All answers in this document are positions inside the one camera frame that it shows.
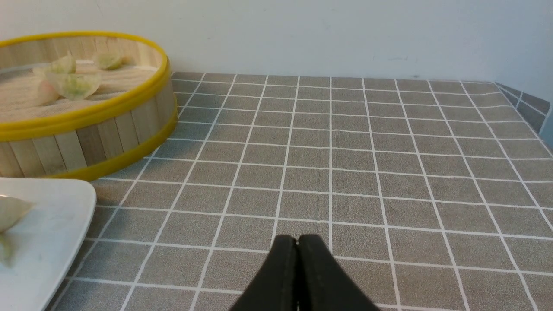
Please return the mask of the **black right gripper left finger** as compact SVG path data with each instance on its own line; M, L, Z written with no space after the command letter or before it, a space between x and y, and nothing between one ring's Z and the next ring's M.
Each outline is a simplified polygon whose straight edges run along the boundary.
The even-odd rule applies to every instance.
M296 311L297 259L296 239L276 236L261 268L230 310Z

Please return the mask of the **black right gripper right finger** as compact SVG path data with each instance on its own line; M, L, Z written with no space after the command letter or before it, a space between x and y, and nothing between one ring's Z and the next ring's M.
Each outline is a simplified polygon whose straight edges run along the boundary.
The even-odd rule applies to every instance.
M344 272L318 235L298 239L299 311L379 311Z

